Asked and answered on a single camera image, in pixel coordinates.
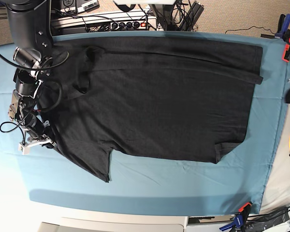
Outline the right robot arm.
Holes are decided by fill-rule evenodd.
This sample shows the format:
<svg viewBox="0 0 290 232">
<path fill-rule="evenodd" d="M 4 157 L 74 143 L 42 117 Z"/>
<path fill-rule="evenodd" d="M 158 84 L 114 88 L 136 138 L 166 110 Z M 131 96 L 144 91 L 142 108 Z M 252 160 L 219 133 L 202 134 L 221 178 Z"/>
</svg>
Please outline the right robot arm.
<svg viewBox="0 0 290 232">
<path fill-rule="evenodd" d="M 61 83 L 47 79 L 53 64 L 53 38 L 50 29 L 51 1 L 49 0 L 4 0 L 11 35 L 16 49 L 13 61 L 16 67 L 15 89 L 8 116 L 10 123 L 22 132 L 19 151 L 27 155 L 30 148 L 41 145 L 56 148 L 54 135 L 48 120 L 39 116 L 55 109 L 62 100 Z M 50 84 L 58 87 L 58 98 L 54 104 L 41 108 L 39 99 L 43 88 Z"/>
</svg>

